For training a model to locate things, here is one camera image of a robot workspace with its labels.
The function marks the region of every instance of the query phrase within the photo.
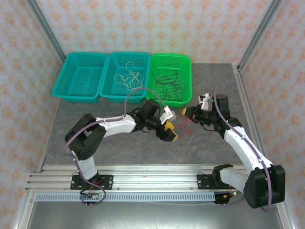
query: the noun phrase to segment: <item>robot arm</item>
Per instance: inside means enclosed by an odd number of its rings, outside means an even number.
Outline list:
[[[226,121],[233,126],[242,137],[220,118],[213,99],[212,110],[208,110],[208,99],[210,99],[209,94],[199,96],[199,105],[185,108],[183,110],[183,115],[190,118],[194,123],[199,123],[202,126],[213,125],[214,130],[218,132],[222,139],[229,143],[237,153],[248,172],[248,175],[245,175],[237,171],[232,165],[215,167],[212,172],[212,177],[216,186],[220,186],[221,184],[233,186],[244,194],[247,203],[252,208],[266,206],[268,203],[268,186],[266,174],[262,165],[263,161],[270,175],[272,204],[283,202],[285,198],[285,171],[282,166],[274,166],[273,163],[252,143],[238,119],[230,116],[228,98],[226,95],[219,94],[216,96],[219,110]]]
[[[141,108],[136,108],[128,112],[124,118],[113,117],[95,118],[91,114],[86,114],[80,121],[68,132],[65,136],[65,141],[68,142],[80,129],[86,125],[101,121],[100,123],[89,127],[86,131],[79,134],[74,141],[69,145],[69,149],[75,155],[77,163],[84,177],[87,180],[98,176],[95,168],[93,154],[97,150],[101,141],[108,136],[119,133],[131,133],[144,129],[156,131],[156,135],[163,141],[174,141],[177,139],[177,134],[173,131],[171,121],[176,118],[174,111],[165,107],[165,112],[160,117],[154,117],[155,112],[160,109],[160,105],[150,99]]]

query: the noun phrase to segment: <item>gray floor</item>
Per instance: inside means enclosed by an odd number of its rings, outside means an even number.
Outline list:
[[[219,94],[229,98],[231,116],[237,117],[250,136],[249,127],[242,107],[240,95],[230,64],[192,64],[193,99],[198,103],[198,96],[212,92],[217,88]],[[129,103],[132,110],[141,104]],[[65,144],[64,136],[86,113],[95,117],[112,117],[123,113],[123,103],[112,103],[101,98],[96,104],[68,103],[61,101],[55,124],[47,149],[45,165],[65,165],[74,162],[61,150]],[[175,126],[182,120],[176,120]],[[149,165],[149,164],[239,164],[237,154],[219,136],[218,133],[207,132],[200,125],[190,124],[192,135],[185,135],[177,141],[168,143],[156,137],[152,131],[141,131],[129,134],[119,134],[103,139],[94,155],[95,164],[100,165]]]
[[[281,229],[273,206],[265,213],[242,203],[185,206],[104,202],[85,208],[77,202],[36,202],[28,229]]]

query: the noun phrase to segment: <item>black mounting plate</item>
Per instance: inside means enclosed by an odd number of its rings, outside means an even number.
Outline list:
[[[216,186],[212,175],[198,174],[197,175],[198,189],[229,189],[231,186],[228,184],[218,184]]]
[[[101,183],[98,185],[101,186],[105,190],[112,190],[113,185],[113,175],[98,175],[97,180],[102,180]],[[87,184],[80,175],[75,174],[72,175],[72,181],[71,181],[71,190],[87,190],[90,189],[91,185]]]

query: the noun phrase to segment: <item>plastic basket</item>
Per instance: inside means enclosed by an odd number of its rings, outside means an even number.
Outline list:
[[[151,56],[148,88],[168,106],[181,107],[192,99],[192,62],[181,54],[157,53]],[[157,99],[150,91],[147,99]]]
[[[127,75],[129,72],[126,69],[133,72],[140,73],[143,77],[141,79],[142,85],[147,86],[148,83],[148,71],[150,64],[150,54],[144,52],[113,52],[109,55],[107,66],[102,76],[102,85],[100,95],[108,98],[112,102],[124,102],[127,95],[130,93],[130,89],[126,85],[119,82],[120,79],[114,77],[117,74]],[[135,91],[128,99],[129,103],[140,103],[146,96],[146,90]]]
[[[98,102],[107,58],[108,55],[104,53],[70,53],[53,88],[53,96],[68,102]]]

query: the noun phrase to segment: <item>wallpaper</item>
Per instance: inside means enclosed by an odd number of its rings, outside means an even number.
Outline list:
[[[305,5],[283,1],[242,72],[268,155],[305,225]]]
[[[2,0],[0,15],[0,228],[10,229],[48,142],[61,63],[24,0]]]
[[[272,0],[38,0],[65,54],[181,53],[238,64]]]

